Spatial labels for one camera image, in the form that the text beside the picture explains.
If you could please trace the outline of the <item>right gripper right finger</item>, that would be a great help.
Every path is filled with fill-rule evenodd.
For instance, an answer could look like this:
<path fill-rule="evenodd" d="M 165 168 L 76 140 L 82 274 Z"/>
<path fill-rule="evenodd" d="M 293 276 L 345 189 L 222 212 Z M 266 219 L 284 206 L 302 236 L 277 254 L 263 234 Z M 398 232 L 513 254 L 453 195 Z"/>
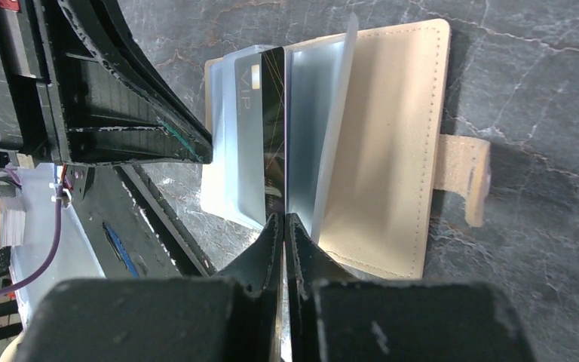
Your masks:
<path fill-rule="evenodd" d="M 367 284 L 345 270 L 322 250 L 306 231 L 300 217 L 284 218 L 284 244 L 289 291 L 289 319 L 294 361 L 364 361 L 362 339 L 341 327 L 327 339 L 327 324 L 343 322 L 347 314 L 336 311 L 324 317 L 318 310 L 318 291 L 333 287 L 345 295 Z"/>

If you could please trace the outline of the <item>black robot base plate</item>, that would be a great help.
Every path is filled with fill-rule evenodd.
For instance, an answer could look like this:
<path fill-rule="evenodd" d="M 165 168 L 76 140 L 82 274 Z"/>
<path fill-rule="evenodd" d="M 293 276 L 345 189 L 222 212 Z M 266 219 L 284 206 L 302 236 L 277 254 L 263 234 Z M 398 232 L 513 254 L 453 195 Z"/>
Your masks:
<path fill-rule="evenodd" d="M 68 166 L 72 205 L 107 278 L 209 277 L 216 268 L 140 166 Z"/>

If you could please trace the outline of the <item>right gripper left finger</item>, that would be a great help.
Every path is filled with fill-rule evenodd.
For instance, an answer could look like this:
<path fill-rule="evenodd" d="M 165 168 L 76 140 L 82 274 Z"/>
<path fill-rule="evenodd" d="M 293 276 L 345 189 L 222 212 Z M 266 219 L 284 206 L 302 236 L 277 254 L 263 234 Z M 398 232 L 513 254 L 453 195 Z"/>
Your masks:
<path fill-rule="evenodd" d="M 269 216 L 258 238 L 214 274 L 234 287 L 226 356 L 229 361 L 281 361 L 284 215 Z"/>

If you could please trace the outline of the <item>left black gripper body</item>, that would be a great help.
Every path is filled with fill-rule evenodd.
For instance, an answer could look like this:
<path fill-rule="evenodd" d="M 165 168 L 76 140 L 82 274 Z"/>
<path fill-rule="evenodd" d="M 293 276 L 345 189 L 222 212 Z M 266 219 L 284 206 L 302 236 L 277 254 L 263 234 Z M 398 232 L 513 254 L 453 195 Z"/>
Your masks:
<path fill-rule="evenodd" d="M 78 164 L 68 115 L 75 34 L 59 1 L 0 1 L 0 167 Z"/>

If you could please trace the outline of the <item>black VIP credit card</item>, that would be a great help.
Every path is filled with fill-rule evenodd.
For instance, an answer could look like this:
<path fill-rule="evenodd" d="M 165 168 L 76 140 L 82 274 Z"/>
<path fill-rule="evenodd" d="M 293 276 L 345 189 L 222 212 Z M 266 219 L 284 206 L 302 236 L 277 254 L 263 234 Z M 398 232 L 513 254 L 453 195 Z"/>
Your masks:
<path fill-rule="evenodd" d="M 235 207 L 263 227 L 283 207 L 286 49 L 275 47 L 234 62 L 237 196 Z"/>

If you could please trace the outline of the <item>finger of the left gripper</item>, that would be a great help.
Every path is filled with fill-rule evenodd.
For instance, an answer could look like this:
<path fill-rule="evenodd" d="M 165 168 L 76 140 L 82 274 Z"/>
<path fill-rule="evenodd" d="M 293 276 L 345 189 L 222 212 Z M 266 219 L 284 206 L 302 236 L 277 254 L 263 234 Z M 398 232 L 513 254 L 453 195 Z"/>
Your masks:
<path fill-rule="evenodd" d="M 209 164 L 208 129 L 135 42 L 117 1 L 59 1 L 76 40 L 66 116 L 73 164 Z"/>

